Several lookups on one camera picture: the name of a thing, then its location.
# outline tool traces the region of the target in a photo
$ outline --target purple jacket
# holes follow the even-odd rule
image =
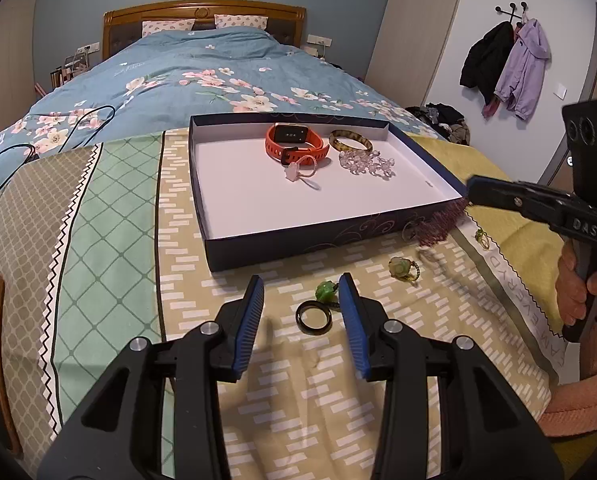
[[[538,20],[529,20],[520,29],[494,92],[507,103],[508,110],[515,111],[525,121],[538,104],[545,79],[545,63],[549,58],[549,44],[543,27]]]

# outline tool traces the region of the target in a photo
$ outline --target bed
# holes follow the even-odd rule
[[[270,30],[208,28],[214,14],[254,13],[269,17]],[[325,274],[354,272],[361,293],[374,291],[392,316],[422,335],[472,336],[536,418],[546,409],[560,373],[553,356],[565,346],[553,291],[561,242],[544,226],[476,207],[431,250],[388,233],[280,262],[209,271],[193,203],[185,200],[191,115],[303,111],[383,118],[463,180],[474,172],[502,176],[476,150],[435,139],[425,124],[361,81],[299,50],[304,15],[299,7],[240,0],[109,12],[104,61],[0,133],[0,152],[30,142],[40,156],[0,194],[3,374],[22,462],[32,474],[75,405],[131,337],[181,337],[242,294],[254,272],[266,282],[265,329],[246,380],[219,388],[233,478],[369,477],[383,386],[355,378],[340,319],[317,339],[291,324],[297,301]],[[191,31],[138,38],[145,19],[187,18],[197,20]],[[107,108],[89,116],[58,154],[79,118],[107,104],[115,116],[96,137],[72,149],[109,118]],[[0,186],[24,150],[0,157]],[[165,224],[170,228],[160,227]],[[478,226],[491,238],[491,252],[475,241]],[[389,278],[385,269],[394,254],[423,263],[417,286]],[[507,269],[504,278],[492,261]],[[532,319],[521,314],[519,298]],[[429,389],[434,475],[440,472],[440,419],[433,381]],[[169,395],[162,447],[169,475],[171,408]]]

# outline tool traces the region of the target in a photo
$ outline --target metal screw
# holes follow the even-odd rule
[[[473,348],[473,339],[466,335],[462,335],[456,339],[456,346],[461,350],[471,350]]]
[[[130,341],[130,350],[133,350],[134,352],[145,350],[146,347],[147,339],[144,337],[134,337],[133,340]]]
[[[218,332],[218,323],[214,321],[207,321],[200,326],[200,333],[204,335],[213,335]]]
[[[395,319],[390,319],[385,322],[383,328],[390,334],[398,334],[403,329],[403,323]]]

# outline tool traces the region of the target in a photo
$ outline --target orange smartwatch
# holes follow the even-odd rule
[[[311,148],[284,148],[279,142],[307,143]],[[316,162],[322,160],[329,151],[329,144],[325,144],[315,131],[302,124],[276,123],[265,135],[265,151],[271,158],[279,160],[283,166],[288,166],[291,162],[298,162],[305,155],[313,156]],[[313,160],[305,158],[301,165],[312,166]]]

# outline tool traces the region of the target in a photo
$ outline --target jacket hood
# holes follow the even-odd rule
[[[518,37],[525,42],[525,45],[534,57],[538,59],[549,59],[551,57],[547,37],[538,20],[529,20],[520,29]]]

